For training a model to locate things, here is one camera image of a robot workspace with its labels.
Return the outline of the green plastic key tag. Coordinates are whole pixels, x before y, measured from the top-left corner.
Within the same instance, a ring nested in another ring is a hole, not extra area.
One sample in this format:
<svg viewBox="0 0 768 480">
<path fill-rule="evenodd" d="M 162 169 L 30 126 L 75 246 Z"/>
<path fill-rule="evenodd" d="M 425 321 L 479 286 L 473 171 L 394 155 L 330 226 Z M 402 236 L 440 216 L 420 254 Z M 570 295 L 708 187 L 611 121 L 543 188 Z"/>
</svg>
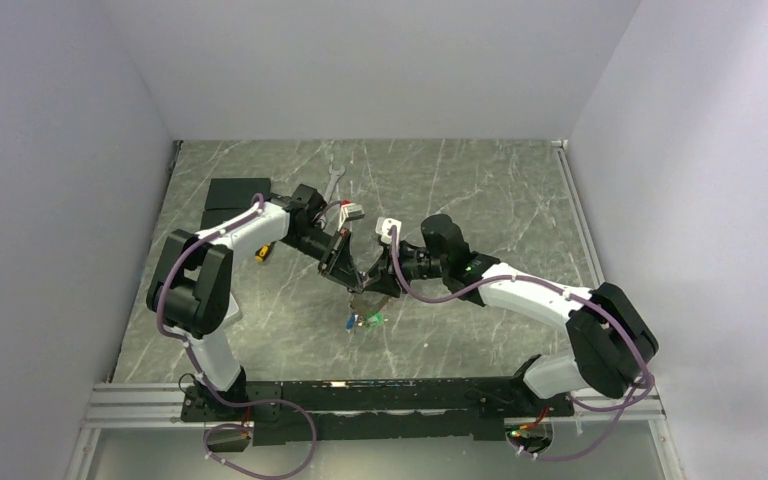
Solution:
<svg viewBox="0 0 768 480">
<path fill-rule="evenodd" d="M 380 313 L 376 313 L 370 317 L 366 317 L 363 320 L 358 321 L 360 327 L 370 329 L 382 325 L 385 319 Z"/>
</svg>

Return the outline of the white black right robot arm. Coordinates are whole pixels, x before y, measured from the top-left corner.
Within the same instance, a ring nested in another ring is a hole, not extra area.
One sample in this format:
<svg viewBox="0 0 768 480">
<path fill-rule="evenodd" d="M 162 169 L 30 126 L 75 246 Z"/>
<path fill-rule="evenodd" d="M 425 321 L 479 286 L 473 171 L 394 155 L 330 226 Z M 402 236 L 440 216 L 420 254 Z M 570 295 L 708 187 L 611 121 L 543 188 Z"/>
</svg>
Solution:
<svg viewBox="0 0 768 480">
<path fill-rule="evenodd" d="M 527 274 L 466 242 L 446 214 L 421 224 L 423 245 L 402 237 L 400 221 L 380 217 L 375 232 L 382 254 L 367 273 L 365 290 L 427 304 L 454 300 L 524 315 L 564 334 L 568 349 L 539 356 L 511 388 L 517 411 L 534 415 L 550 397 L 581 389 L 621 399 L 630 390 L 649 394 L 648 367 L 659 350 L 655 335 L 619 286 L 574 287 Z"/>
</svg>

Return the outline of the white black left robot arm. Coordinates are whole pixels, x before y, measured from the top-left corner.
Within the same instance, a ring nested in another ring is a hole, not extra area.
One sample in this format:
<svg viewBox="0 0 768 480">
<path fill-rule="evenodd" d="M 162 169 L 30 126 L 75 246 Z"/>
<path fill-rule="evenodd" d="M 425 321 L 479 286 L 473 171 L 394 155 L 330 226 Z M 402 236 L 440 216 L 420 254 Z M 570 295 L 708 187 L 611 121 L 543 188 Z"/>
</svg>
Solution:
<svg viewBox="0 0 768 480">
<path fill-rule="evenodd" d="M 176 230 L 166 239 L 147 291 L 159 333 L 180 341 L 199 384 L 212 388 L 208 407 L 224 420 L 247 406 L 244 367 L 232 353 L 222 324 L 235 303 L 232 273 L 256 248 L 282 242 L 317 261 L 326 279 L 358 292 L 362 275 L 350 253 L 350 233 L 318 225 L 327 210 L 322 195 L 301 185 L 290 196 L 257 193 L 243 213 L 196 233 Z"/>
</svg>

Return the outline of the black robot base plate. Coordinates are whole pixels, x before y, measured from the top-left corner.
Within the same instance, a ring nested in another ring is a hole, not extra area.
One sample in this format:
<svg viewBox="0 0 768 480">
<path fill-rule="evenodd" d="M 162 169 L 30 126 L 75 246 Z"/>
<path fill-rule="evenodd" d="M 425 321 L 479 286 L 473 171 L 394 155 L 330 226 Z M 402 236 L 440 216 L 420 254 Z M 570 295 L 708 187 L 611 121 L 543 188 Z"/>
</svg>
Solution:
<svg viewBox="0 0 768 480">
<path fill-rule="evenodd" d="M 253 423 L 257 446 L 288 442 L 469 437 L 495 441 L 517 421 L 570 417 L 563 394 L 540 399 L 517 377 L 248 381 L 241 401 L 188 386 L 185 423 Z"/>
</svg>

